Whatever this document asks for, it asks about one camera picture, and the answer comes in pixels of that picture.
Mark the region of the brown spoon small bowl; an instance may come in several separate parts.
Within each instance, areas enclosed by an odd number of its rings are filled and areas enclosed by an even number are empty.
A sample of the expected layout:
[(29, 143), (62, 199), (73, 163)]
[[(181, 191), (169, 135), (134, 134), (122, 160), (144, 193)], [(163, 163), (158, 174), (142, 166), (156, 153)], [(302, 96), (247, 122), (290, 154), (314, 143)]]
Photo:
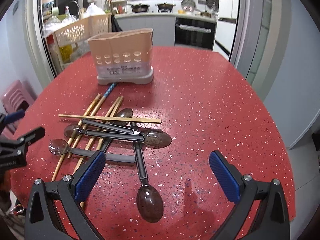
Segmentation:
[[(107, 124), (103, 122), (93, 121), (89, 119), (83, 119), (82, 124), (87, 126), (93, 126), (99, 129), (104, 129), (106, 131), (112, 131), (117, 133), (124, 133), (124, 134), (139, 134), (139, 131), (136, 131), (132, 128), (124, 127), (124, 126), (118, 126), (113, 124)], [(83, 128), (81, 125), (68, 125), (64, 129), (64, 135), (66, 137), (75, 138), (76, 136), (80, 134), (89, 135), (87, 132), (87, 129)]]

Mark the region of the black pot on stove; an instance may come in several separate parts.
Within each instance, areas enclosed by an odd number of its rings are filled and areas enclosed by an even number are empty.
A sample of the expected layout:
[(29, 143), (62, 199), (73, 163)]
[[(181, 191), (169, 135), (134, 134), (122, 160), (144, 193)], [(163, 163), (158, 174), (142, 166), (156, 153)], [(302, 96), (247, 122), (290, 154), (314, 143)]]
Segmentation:
[(172, 12), (174, 6), (175, 4), (168, 4), (167, 2), (157, 4), (158, 12)]

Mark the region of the brown spoon black handle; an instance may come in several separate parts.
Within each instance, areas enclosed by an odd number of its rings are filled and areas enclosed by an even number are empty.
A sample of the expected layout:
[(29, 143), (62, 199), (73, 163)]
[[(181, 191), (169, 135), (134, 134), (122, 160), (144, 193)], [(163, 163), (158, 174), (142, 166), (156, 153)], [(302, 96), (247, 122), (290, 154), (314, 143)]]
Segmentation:
[(134, 141), (133, 148), (140, 179), (140, 188), (136, 196), (137, 208), (144, 220), (149, 223), (157, 223), (163, 216), (163, 200), (159, 192), (149, 184), (140, 141)]

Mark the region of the beige perforated storage rack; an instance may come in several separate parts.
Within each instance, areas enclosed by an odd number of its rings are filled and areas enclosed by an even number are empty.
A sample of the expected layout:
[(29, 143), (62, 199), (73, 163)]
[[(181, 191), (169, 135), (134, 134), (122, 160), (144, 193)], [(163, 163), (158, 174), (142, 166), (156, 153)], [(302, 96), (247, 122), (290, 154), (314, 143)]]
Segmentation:
[(79, 47), (89, 38), (111, 31), (111, 15), (88, 16), (75, 22), (51, 23), (46, 25), (45, 38), (53, 39), (53, 61), (56, 71), (61, 73), (74, 59), (85, 52)]

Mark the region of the blue patterned chopstick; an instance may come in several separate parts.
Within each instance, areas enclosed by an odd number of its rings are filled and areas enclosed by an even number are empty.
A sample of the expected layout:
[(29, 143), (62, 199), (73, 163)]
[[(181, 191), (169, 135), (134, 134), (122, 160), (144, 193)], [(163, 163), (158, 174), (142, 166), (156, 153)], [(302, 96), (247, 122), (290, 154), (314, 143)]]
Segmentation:
[(112, 90), (116, 87), (117, 83), (112, 83), (109, 88), (106, 90), (104, 97), (107, 98), (110, 93), (112, 92)]

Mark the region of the clear spoon black handle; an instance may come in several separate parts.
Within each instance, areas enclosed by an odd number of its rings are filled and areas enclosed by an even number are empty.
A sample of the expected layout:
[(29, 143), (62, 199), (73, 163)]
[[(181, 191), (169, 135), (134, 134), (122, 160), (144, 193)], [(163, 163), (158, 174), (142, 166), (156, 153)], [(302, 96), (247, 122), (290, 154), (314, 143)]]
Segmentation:
[[(95, 154), (96, 151), (84, 150), (80, 148), (71, 148), (67, 141), (63, 139), (54, 139), (49, 143), (49, 151), (54, 155), (63, 155), (66, 153), (71, 153), (75, 155), (79, 155), (82, 157), (91, 157)], [(122, 154), (113, 154), (113, 153), (104, 153), (105, 159), (108, 162), (114, 163), (125, 163), (125, 164), (134, 164), (136, 162), (136, 158), (133, 155), (122, 155)]]

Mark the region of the brown spoon top bowl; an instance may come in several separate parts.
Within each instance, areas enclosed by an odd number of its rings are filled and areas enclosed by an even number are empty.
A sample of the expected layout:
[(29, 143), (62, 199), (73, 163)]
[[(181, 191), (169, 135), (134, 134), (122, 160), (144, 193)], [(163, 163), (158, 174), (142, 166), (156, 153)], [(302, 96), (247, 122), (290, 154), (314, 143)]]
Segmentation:
[[(130, 108), (124, 108), (116, 114), (116, 117), (122, 117), (122, 118), (131, 118), (132, 116), (133, 116), (133, 110)], [(126, 126), (128, 122), (116, 121), (113, 124)], [(106, 152), (106, 150), (108, 149), (112, 141), (113, 139), (100, 138), (97, 145), (97, 149), (103, 152)]]

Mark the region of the brown spoon large bowl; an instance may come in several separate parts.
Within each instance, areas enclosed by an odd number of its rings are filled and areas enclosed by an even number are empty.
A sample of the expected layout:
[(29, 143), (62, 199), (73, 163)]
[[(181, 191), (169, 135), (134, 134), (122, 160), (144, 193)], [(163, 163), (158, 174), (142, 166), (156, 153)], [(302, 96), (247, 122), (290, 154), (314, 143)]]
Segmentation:
[(172, 142), (171, 136), (163, 131), (155, 129), (146, 129), (139, 134), (124, 134), (114, 132), (102, 132), (87, 129), (86, 131), (92, 137), (108, 138), (115, 140), (142, 142), (151, 148), (165, 148)]

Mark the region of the black wok on stove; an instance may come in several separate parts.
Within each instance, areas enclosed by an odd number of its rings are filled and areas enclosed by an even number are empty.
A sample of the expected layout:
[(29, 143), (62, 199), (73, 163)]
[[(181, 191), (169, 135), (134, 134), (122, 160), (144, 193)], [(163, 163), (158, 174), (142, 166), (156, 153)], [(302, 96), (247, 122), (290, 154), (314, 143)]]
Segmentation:
[(142, 3), (139, 3), (137, 5), (134, 5), (134, 4), (127, 4), (131, 7), (132, 9), (132, 12), (134, 13), (141, 13), (141, 12), (148, 12), (149, 10), (149, 5), (147, 4), (142, 4)]

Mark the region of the horizontal wooden chopstick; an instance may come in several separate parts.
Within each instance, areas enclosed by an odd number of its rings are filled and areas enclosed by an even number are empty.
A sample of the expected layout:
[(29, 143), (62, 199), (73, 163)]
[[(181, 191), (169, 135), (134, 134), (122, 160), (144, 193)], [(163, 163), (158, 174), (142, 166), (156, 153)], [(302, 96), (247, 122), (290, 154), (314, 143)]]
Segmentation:
[(84, 115), (70, 115), (70, 114), (59, 114), (61, 118), (68, 119), (91, 119), (91, 120), (103, 120), (103, 121), (128, 121), (128, 122), (141, 122), (150, 124), (161, 124), (161, 119), (150, 119), (150, 118), (122, 118), (122, 117), (110, 117), (110, 116), (84, 116)]

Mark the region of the black built-in oven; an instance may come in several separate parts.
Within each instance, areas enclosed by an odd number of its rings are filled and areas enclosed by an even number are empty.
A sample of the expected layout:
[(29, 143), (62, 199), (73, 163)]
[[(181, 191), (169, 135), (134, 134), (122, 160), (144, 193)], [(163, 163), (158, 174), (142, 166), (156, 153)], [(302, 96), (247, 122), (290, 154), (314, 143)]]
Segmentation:
[(177, 17), (175, 20), (175, 45), (212, 50), (216, 23)]

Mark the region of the beige plastic utensil holder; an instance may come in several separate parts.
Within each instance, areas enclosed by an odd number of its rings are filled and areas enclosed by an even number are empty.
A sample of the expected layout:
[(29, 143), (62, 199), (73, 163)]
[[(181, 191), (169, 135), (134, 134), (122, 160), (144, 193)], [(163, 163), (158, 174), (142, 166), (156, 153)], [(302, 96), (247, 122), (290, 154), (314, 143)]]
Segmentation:
[(146, 85), (152, 82), (152, 38), (152, 28), (102, 33), (89, 38), (98, 83)]

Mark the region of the pink plastic stool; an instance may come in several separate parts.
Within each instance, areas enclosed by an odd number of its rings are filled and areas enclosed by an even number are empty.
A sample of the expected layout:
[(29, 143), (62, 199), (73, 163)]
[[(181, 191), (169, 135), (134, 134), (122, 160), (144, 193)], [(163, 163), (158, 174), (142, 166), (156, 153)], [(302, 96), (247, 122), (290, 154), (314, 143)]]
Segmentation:
[(1, 103), (8, 114), (19, 110), (26, 111), (34, 101), (20, 80), (14, 81), (1, 95)]

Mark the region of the white refrigerator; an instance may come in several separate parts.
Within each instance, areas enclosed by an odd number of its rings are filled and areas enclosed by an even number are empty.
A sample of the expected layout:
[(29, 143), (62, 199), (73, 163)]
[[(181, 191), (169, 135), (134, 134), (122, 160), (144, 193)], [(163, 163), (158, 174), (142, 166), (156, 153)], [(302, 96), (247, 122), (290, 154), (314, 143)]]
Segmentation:
[(219, 0), (213, 51), (229, 60), (234, 43), (239, 0)]

